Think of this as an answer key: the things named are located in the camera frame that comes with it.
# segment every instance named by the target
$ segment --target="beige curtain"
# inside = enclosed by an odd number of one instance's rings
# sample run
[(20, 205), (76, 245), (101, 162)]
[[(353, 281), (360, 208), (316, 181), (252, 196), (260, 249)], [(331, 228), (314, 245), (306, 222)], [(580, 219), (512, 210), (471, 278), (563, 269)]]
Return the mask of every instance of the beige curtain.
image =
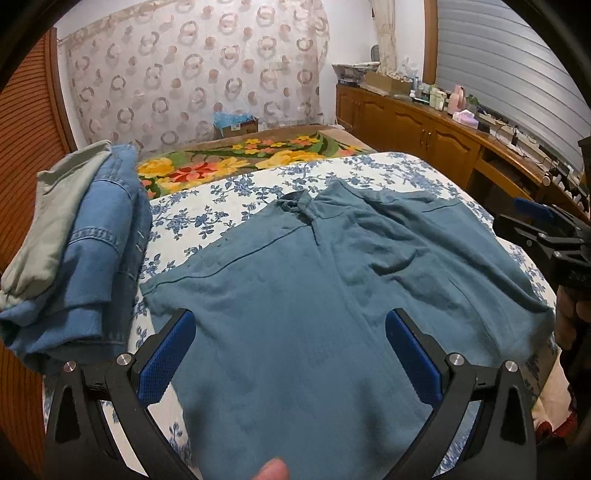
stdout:
[(322, 0), (156, 0), (61, 48), (87, 141), (146, 154), (212, 140), (215, 112), (269, 128), (317, 122), (328, 40)]
[(378, 72), (388, 76), (395, 76), (397, 70), (394, 2), (395, 0), (372, 0), (375, 24), (378, 29), (379, 60), (381, 62)]

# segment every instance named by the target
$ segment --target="folded clothes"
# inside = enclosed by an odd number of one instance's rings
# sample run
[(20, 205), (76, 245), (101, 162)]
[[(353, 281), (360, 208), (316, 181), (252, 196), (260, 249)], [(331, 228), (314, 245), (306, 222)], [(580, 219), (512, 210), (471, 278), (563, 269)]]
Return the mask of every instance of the folded clothes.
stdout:
[(37, 174), (33, 223), (2, 275), (0, 312), (43, 293), (56, 277), (80, 202), (111, 153), (104, 140), (67, 155)]
[(110, 150), (80, 203), (55, 281), (0, 313), (4, 344), (43, 374), (126, 350), (152, 215), (135, 171), (137, 150)]
[(381, 480), (430, 413), (386, 339), (393, 308), (491, 367), (523, 366), (554, 325), (459, 199), (340, 181), (273, 202), (141, 288), (157, 331), (180, 307), (197, 319), (173, 386), (209, 480), (248, 480), (276, 456), (294, 479)]

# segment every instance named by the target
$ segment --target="louvered wooden door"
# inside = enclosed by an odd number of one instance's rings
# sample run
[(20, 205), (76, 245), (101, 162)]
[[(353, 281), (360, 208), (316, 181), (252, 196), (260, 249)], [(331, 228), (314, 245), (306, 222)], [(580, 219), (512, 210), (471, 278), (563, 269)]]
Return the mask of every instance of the louvered wooden door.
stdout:
[[(75, 148), (57, 75), (56, 31), (48, 32), (0, 93), (0, 271), (33, 218), (37, 172)], [(0, 429), (37, 475), (43, 470), (41, 376), (0, 343)]]

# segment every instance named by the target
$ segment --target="silver bolt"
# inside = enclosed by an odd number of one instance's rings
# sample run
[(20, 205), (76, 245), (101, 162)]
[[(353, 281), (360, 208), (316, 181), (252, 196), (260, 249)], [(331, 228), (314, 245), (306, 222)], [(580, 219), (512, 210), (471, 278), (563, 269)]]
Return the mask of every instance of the silver bolt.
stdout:
[(452, 363), (452, 365), (459, 367), (464, 364), (465, 359), (459, 353), (452, 353), (449, 356), (449, 361)]
[(121, 365), (122, 367), (129, 365), (131, 363), (131, 358), (130, 354), (122, 353), (117, 357), (117, 365)]
[(515, 372), (517, 372), (519, 370), (519, 367), (517, 366), (517, 364), (513, 360), (507, 360), (505, 362), (505, 368), (509, 372), (511, 372), (512, 374), (514, 374)]
[(76, 362), (74, 360), (66, 362), (64, 364), (64, 372), (70, 373), (76, 369)]

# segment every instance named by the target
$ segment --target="human hand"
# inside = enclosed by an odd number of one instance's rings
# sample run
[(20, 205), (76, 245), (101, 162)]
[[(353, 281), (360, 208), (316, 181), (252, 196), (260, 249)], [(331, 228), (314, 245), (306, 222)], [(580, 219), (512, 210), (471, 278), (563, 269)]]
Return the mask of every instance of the human hand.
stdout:
[(591, 301), (576, 301), (564, 287), (556, 295), (556, 343), (563, 350), (570, 350), (577, 338), (575, 319), (591, 323)]
[(280, 458), (269, 460), (252, 480), (289, 480), (290, 471)]

